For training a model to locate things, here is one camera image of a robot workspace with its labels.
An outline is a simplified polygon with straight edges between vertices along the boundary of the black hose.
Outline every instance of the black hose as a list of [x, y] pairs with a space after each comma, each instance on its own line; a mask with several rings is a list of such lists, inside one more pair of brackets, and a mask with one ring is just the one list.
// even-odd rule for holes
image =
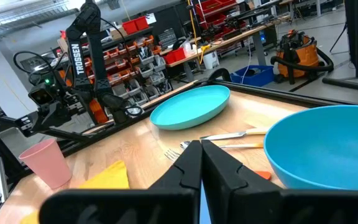
[[302, 71], [311, 71], [311, 72], [331, 72], [334, 70], [334, 62], [326, 55], [324, 54], [324, 52], [322, 52], [319, 48], [317, 48], [317, 54], [326, 62], [326, 66], [319, 66], [319, 67], [310, 67], [310, 66], [305, 66], [305, 65], [299, 65], [299, 64], [295, 64], [295, 63], [291, 63], [291, 62], [287, 62], [284, 59], [278, 57], [278, 56], [273, 56], [270, 59], [270, 63], [272, 65], [274, 65], [275, 62], [278, 62], [282, 65], [297, 69], [297, 70], [302, 70]]

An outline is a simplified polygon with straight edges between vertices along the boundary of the concrete floor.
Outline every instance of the concrete floor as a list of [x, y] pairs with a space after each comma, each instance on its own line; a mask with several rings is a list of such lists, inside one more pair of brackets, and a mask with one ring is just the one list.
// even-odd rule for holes
[[[318, 47], [326, 53], [334, 62], [336, 69], [330, 74], [322, 74], [322, 77], [332, 77], [332, 78], [346, 78], [354, 77], [354, 67], [349, 64], [349, 53], [348, 44], [347, 44], [347, 35], [344, 34], [335, 49], [333, 54], [329, 53], [330, 48], [333, 43], [341, 33], [346, 21], [344, 7], [340, 7], [337, 11], [329, 12], [323, 14], [321, 17], [309, 17], [306, 18], [306, 21], [296, 20], [292, 24], [286, 23], [281, 24], [278, 27], [279, 36], [286, 34], [291, 29], [305, 31], [311, 37], [315, 37], [318, 41]], [[275, 55], [275, 51], [270, 50], [266, 61], [269, 63], [271, 56]], [[229, 72], [235, 72], [241, 68], [244, 68], [248, 65], [249, 58], [245, 52], [239, 53], [236, 57], [234, 52], [225, 55], [220, 60], [220, 66], [218, 68], [226, 68]], [[251, 57], [251, 65], [257, 65], [258, 61], [255, 54]], [[214, 72], [214, 69], [207, 70], [203, 74], [198, 73], [195, 75], [196, 79], [201, 79], [204, 77], [210, 76]], [[278, 73], [277, 64], [275, 65], [275, 73]], [[358, 103], [358, 90], [352, 90], [349, 88], [342, 88], [338, 86], [332, 86], [322, 83], [322, 78], [300, 88], [295, 93], [300, 95], [315, 96], [322, 98], [332, 98], [337, 100], [351, 101]], [[270, 88], [274, 90], [289, 91], [294, 87], [304, 83], [305, 79], [297, 79], [295, 85], [290, 85], [288, 82], [281, 84], [269, 83], [265, 85], [264, 88]], [[183, 83], [178, 83], [172, 81], [173, 87], [178, 88], [179, 86], [184, 85]], [[65, 131], [76, 131], [81, 132], [88, 128], [91, 124], [91, 120], [88, 115], [81, 116], [74, 119], [73, 121], [62, 126], [60, 129]], [[38, 142], [51, 138], [51, 136], [45, 136], [43, 134], [37, 134], [31, 138], [25, 138], [15, 129], [6, 131], [5, 133], [0, 133], [0, 137], [6, 143], [8, 148], [15, 154], [19, 156], [24, 150], [28, 147], [31, 147]]]

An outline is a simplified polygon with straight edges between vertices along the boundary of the black metal frame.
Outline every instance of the black metal frame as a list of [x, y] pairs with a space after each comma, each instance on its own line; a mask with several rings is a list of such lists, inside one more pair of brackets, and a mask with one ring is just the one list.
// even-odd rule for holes
[[[298, 95], [296, 93], [288, 93], [278, 90], [269, 90], [266, 88], [261, 87], [255, 87], [255, 86], [249, 86], [249, 85], [241, 85], [231, 82], [226, 82], [223, 80], [200, 80], [197, 82], [192, 83], [186, 88], [181, 89], [180, 91], [177, 91], [174, 93], [171, 97], [178, 95], [180, 93], [183, 93], [184, 91], [188, 91], [190, 89], [206, 86], [206, 85], [223, 85], [228, 87], [232, 91], [238, 91], [241, 93], [247, 93], [250, 95], [260, 96], [263, 98], [270, 98], [272, 100], [282, 101], [285, 103], [290, 103], [293, 105], [299, 105], [304, 106], [307, 108], [315, 108], [319, 106], [330, 106], [330, 105], [354, 105], [354, 103], [346, 102], [346, 101], [339, 101], [339, 100], [330, 100], [325, 98], [316, 98], [311, 96], [303, 96]], [[101, 128], [97, 131], [97, 133], [93, 135], [87, 135], [85, 141], [79, 141], [79, 139], [73, 140], [71, 138], [71, 141], [67, 141], [66, 144], [61, 145], [61, 149], [63, 152], [63, 155], [69, 156], [72, 155], [79, 150], [90, 146], [106, 137], [109, 137], [112, 134], [117, 133], [118, 131], [121, 131], [139, 121], [142, 121], [143, 119], [148, 118], [151, 115], [151, 112], [163, 103], [164, 101], [168, 100], [169, 98], [163, 98], [160, 101], [155, 102], [154, 104], [144, 108], [144, 113], [136, 118], [132, 118], [129, 121], [125, 122], [124, 124], [119, 125], [106, 125], [106, 127]], [[72, 137], [73, 135], [78, 136], [76, 133], [66, 133], [64, 132], [64, 136]], [[16, 157], [13, 155], [13, 153], [9, 150], [9, 148], [2, 142], [0, 138], [0, 156], [2, 157], [5, 165], [5, 170], [7, 172], [8, 176], [8, 184], [16, 183], [21, 180], [21, 178], [30, 175], [32, 171], [27, 166], [22, 166], [21, 163], [16, 159]]]

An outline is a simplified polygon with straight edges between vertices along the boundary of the blue tub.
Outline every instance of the blue tub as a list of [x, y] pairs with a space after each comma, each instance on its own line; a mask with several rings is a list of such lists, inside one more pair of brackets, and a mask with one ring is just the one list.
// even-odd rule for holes
[[247, 67], [242, 68], [236, 72], [230, 74], [231, 81], [234, 83], [240, 83], [245, 85], [259, 86], [262, 87], [272, 81], [274, 81], [273, 66], [263, 66], [263, 65], [250, 65], [249, 69], [258, 68], [262, 72], [253, 75], [251, 77], [244, 77], [244, 80], [241, 83], [242, 76], [247, 70]]

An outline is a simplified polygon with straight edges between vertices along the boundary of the table leg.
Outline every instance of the table leg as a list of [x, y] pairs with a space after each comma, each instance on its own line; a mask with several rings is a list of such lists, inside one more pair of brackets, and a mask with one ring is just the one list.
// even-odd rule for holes
[[316, 0], [316, 6], [317, 6], [317, 16], [321, 16], [321, 6], [320, 6], [320, 0]]
[[187, 81], [189, 81], [189, 82], [194, 81], [194, 75], [193, 75], [193, 72], [191, 71], [189, 63], [185, 62], [185, 63], [183, 63], [183, 66], [185, 68]]
[[291, 17], [291, 20], [293, 19], [293, 5], [292, 5], [292, 2], [290, 2], [290, 17]]
[[266, 65], [264, 46], [262, 45], [259, 32], [256, 32], [252, 38], [254, 38], [256, 57], [258, 58], [259, 65]]

